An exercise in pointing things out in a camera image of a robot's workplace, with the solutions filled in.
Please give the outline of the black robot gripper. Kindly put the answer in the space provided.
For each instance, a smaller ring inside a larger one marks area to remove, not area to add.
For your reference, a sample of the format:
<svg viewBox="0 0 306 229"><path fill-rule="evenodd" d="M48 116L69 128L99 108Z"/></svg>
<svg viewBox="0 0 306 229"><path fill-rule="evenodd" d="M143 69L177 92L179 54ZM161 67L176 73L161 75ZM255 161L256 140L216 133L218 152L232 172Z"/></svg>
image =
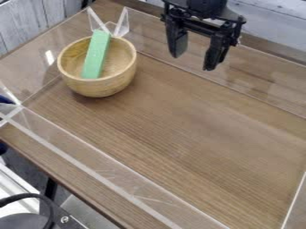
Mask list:
<svg viewBox="0 0 306 229"><path fill-rule="evenodd" d="M161 0L168 51L177 58L187 50L187 31L211 37L204 56L204 71L213 71L236 46L246 18L228 7L228 0Z"/></svg>

